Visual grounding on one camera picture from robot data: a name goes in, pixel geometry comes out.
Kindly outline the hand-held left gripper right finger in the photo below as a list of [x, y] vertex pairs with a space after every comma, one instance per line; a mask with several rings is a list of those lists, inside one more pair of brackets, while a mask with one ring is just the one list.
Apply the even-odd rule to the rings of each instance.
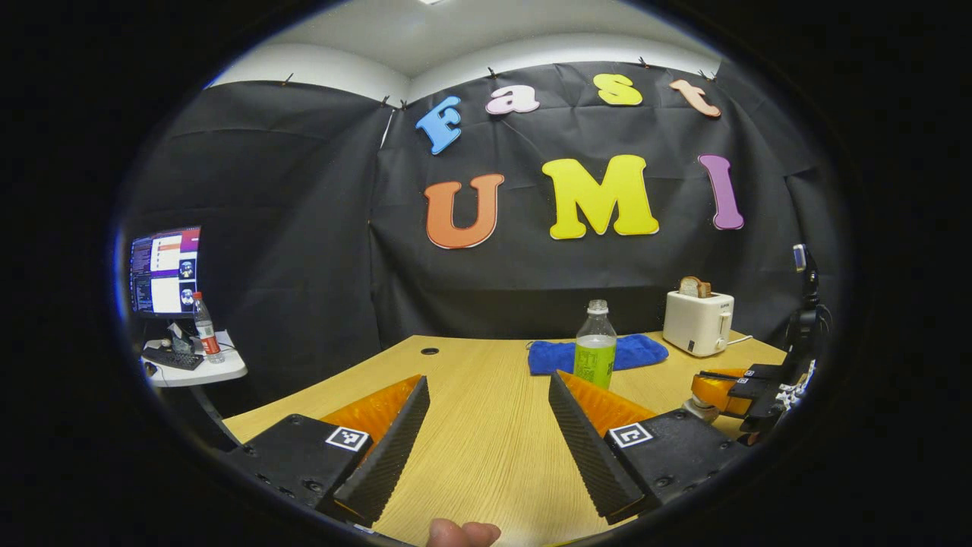
[[687, 409], [654, 413], [568, 372], [551, 375], [548, 400], [598, 516], [611, 525], [692, 494], [751, 451]]

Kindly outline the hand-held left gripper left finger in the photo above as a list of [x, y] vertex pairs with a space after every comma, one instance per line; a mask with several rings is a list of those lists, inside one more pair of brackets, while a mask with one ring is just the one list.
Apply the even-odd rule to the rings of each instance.
[[223, 460], [285, 501], [372, 527], [398, 485], [430, 406], [415, 375], [323, 418], [291, 413]]

